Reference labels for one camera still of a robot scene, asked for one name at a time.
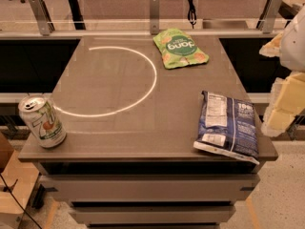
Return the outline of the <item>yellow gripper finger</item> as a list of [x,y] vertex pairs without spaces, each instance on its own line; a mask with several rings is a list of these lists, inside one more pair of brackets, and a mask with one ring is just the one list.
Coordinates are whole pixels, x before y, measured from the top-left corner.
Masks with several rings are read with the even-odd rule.
[[279,33],[275,36],[270,42],[265,44],[260,50],[259,53],[266,57],[276,57],[279,56],[280,42],[282,39],[283,33]]
[[283,134],[304,110],[305,73],[291,72],[285,79],[277,78],[271,88],[261,132],[270,137]]

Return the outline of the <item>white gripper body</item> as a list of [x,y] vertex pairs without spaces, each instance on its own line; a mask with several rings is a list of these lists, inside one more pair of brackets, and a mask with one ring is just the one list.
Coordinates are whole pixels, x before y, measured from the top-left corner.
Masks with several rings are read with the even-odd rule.
[[291,71],[305,72],[305,7],[285,28],[279,58],[281,65]]

